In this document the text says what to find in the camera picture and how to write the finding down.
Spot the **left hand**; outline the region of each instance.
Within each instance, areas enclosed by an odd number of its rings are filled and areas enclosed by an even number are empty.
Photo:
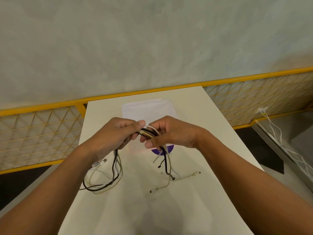
[[[122,149],[138,134],[138,130],[146,125],[144,120],[130,120],[114,117],[110,119],[97,133],[82,143],[80,146],[87,149],[94,161],[102,160],[115,149]]]

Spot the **forearm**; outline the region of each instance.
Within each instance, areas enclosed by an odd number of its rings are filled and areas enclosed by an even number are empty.
[[[76,148],[21,203],[0,220],[2,234],[57,234],[81,182],[93,163]]]
[[[310,234],[313,209],[298,195],[203,131],[197,149],[256,234]]]

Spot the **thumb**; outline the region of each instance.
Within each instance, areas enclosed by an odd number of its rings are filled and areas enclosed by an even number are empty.
[[[125,137],[137,132],[138,130],[141,130],[143,126],[146,125],[146,122],[144,120],[139,120],[137,122],[134,122],[130,125],[127,125],[126,127],[122,128],[122,133],[125,135]]]
[[[146,148],[156,148],[159,146],[163,146],[167,143],[171,143],[171,138],[169,133],[161,134],[159,136],[153,137],[145,143]]]

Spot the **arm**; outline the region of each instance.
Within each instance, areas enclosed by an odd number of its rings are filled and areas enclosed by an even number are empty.
[[[0,220],[1,234],[57,234],[91,165],[122,149],[144,121],[113,118]]]
[[[199,150],[255,234],[313,234],[313,208],[308,203],[209,131],[169,116],[150,125],[163,134],[147,141],[146,147],[172,143]]]

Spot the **wall outlet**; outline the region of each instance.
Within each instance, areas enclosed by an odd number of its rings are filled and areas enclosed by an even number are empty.
[[[268,107],[265,107],[265,108],[259,108],[257,109],[256,113],[260,113],[260,114],[263,114],[266,112],[266,110],[268,109]]]

